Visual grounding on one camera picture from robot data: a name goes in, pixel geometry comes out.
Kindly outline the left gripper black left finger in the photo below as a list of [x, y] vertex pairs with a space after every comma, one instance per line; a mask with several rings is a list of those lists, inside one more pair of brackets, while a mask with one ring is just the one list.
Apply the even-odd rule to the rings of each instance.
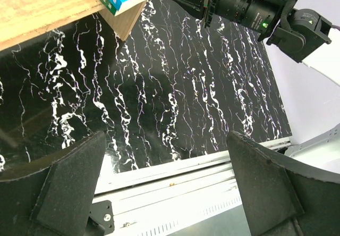
[[90, 208], [105, 150], [98, 131], [1, 172], [1, 235], [104, 235]]

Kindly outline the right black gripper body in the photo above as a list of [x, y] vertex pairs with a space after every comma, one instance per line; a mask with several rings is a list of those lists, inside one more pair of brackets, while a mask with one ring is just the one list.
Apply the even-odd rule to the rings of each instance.
[[279, 20], [279, 6], [266, 0], [203, 0], [203, 26], [217, 15], [268, 38]]

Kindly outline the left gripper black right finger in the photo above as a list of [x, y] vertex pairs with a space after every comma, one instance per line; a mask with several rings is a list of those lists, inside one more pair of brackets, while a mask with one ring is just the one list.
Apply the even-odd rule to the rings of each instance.
[[234, 131], [226, 142], [251, 235], [339, 235], [339, 174]]

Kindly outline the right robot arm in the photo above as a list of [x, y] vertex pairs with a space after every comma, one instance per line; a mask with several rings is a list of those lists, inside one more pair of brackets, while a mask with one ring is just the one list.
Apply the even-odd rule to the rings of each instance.
[[213, 17], [259, 33], [297, 63], [339, 84], [339, 27], [312, 9], [295, 9], [298, 0], [173, 0], [210, 27]]

